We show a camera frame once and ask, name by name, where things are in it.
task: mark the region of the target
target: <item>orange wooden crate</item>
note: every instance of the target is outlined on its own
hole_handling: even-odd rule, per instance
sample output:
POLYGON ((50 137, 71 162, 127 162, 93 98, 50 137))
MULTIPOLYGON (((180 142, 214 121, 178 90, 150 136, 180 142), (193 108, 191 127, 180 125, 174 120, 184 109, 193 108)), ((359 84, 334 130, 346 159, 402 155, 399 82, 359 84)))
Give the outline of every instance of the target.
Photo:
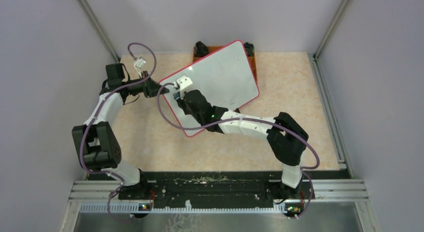
MULTIPOLYGON (((208 46, 209 48, 209 53, 212 53, 218 49, 220 49, 223 46, 208 46)), ((195 52, 196 52, 196 47, 193 47, 193 62, 201 59, 201 57, 195 57, 195 52)), ((256 60, 255 60, 255 52, 253 52, 253 56, 248 56, 247 57, 249 60, 249 64, 250 64, 250 68, 252 70, 253 73, 253 77, 256 83, 258 83, 258 75, 257 75, 257 71, 256 71, 256 60)))

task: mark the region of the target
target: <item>red border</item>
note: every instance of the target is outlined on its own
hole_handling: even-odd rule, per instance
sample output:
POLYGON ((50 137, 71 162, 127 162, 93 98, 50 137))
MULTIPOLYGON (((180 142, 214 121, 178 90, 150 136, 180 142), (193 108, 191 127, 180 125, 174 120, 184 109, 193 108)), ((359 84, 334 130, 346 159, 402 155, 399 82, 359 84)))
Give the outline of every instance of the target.
MULTIPOLYGON (((229 45, 231 45, 231 44, 233 44, 233 43, 236 43, 237 41, 239 41, 239 42, 241 43, 241 45, 243 46, 243 42, 242 42, 241 40, 235 40, 235 41, 233 41, 233 42, 231 42, 231 43, 229 43, 229 44, 227 44, 227 45, 225 45, 225 46, 221 47, 220 49, 218 49, 218 50, 216 50, 216 51, 212 52, 211 54, 208 54, 207 56, 204 56, 204 57, 202 57, 201 59, 199 59, 199 60, 197 60, 197 61, 193 62, 192 64, 190 64, 190 65, 188 65, 188 66, 186 66, 186 67, 183 67, 183 68, 181 68, 180 70, 178 70, 178 71, 174 72, 173 74, 171 74, 171 75, 169 75, 169 76, 167 76, 167 77, 163 78, 162 80, 160 80, 160 81, 159 81, 159 84, 160 84, 163 80, 165 80, 165 79, 167 79, 167 78, 169 78, 169 77, 171 77, 171 76, 173 76, 173 75, 175 75, 175 74, 179 73, 180 71, 182 71, 182 70, 186 69, 186 68, 187 68, 187 67, 189 67, 189 66, 192 66, 192 65, 196 64, 197 62, 199 62, 199 61, 201 61, 201 60, 203 60, 203 59, 207 58, 208 56, 210 56, 210 55, 212 55, 212 54, 214 54, 214 53, 216 53, 216 52, 218 52, 218 51, 220 51, 220 50, 222 50, 222 49, 226 48, 227 46, 229 46, 229 45)), ((255 76, 253 75, 252 65, 251 65, 251 63, 249 62, 248 54, 246 53, 246 50, 243 50, 243 51, 244 51, 244 54, 246 55, 246 59, 247 59, 247 62, 249 63, 250 71, 252 72, 252 77, 253 77, 253 80, 254 80, 254 79, 255 79, 255 76)), ((258 94, 258 95, 257 95, 255 98, 253 98, 252 100, 250 100, 250 101, 246 102, 245 104, 241 105, 239 108, 242 108, 243 106, 245 106, 245 105, 246 105, 246 104, 248 104, 249 102, 251 102, 251 101, 255 100, 255 99, 256 99, 256 98, 260 95, 260 93, 261 93, 261 92, 259 91, 258 83, 257 83, 256 81, 255 81, 255 84, 256 84, 257 94, 258 94)), ((171 108, 171 105, 170 105, 170 103, 168 102, 167 98, 166 98, 164 95, 162 95, 162 96, 164 97, 164 99, 165 99, 166 103, 168 104, 168 106, 171 108)), ((172 109, 171 109, 171 112, 173 113, 173 116, 176 118, 176 121, 178 121, 178 124, 179 124, 180 126, 182 126, 182 125, 181 125, 181 122, 178 120, 177 115, 175 115, 175 113, 174 113, 174 111, 173 111, 172 109)), ((199 132, 195 133, 195 134, 194 134, 194 135, 192 135, 192 136, 187 135, 187 133, 186 133, 186 131, 185 131, 185 130, 183 130, 183 131, 184 131, 185 136, 187 136, 187 137, 193 137, 193 136, 197 135, 198 133, 200 133, 200 132, 201 132, 201 131, 203 131, 203 130, 204 130, 204 129, 201 129, 199 132)))

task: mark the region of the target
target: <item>white wall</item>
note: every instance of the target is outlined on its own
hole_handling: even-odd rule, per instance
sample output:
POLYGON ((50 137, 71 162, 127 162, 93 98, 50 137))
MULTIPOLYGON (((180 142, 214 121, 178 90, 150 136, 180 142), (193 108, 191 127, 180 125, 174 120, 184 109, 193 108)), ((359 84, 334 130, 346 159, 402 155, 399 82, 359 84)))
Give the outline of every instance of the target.
POLYGON ((261 51, 315 52, 342 0, 87 0, 119 55, 142 41, 191 52, 201 40, 251 41, 261 51))
POLYGON ((384 232, 423 231, 424 0, 353 0, 320 60, 384 232))
POLYGON ((76 0, 0 0, 0 231, 58 231, 112 62, 76 0))

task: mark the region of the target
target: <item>beige tabletop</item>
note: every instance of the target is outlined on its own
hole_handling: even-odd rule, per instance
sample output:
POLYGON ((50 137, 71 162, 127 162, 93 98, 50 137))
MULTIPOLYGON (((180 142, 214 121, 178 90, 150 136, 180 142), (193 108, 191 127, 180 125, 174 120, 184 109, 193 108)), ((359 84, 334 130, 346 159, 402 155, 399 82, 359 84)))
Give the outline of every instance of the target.
MULTIPOLYGON (((150 71, 153 59, 144 66, 150 71)), ((156 81, 189 65, 192 54, 159 54, 152 78, 156 81)), ((137 77, 133 59, 121 60, 132 78, 137 77)), ((338 170, 326 118, 306 52, 257 52, 256 67, 260 95, 240 109, 253 116, 277 116, 289 113, 309 134, 308 142, 318 152, 319 170, 338 170)), ((126 102, 134 98, 129 96, 126 102)), ((160 99, 165 115, 174 123, 165 99, 160 99)), ((140 99, 125 105, 113 124, 122 157, 144 171, 269 171, 280 170, 265 140, 242 135, 224 135, 202 131, 189 138, 169 125, 158 112, 156 99, 140 99)), ((302 165, 312 166, 315 158, 309 149, 302 165)))

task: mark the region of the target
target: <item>gray floor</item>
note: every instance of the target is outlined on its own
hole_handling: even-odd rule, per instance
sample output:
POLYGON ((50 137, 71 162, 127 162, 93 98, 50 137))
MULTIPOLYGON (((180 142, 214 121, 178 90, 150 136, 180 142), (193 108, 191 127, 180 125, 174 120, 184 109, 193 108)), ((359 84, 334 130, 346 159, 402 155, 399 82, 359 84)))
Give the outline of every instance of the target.
POLYGON ((75 232, 360 232, 357 218, 354 203, 315 203, 299 221, 277 214, 156 214, 124 224, 108 214, 80 214, 75 232))

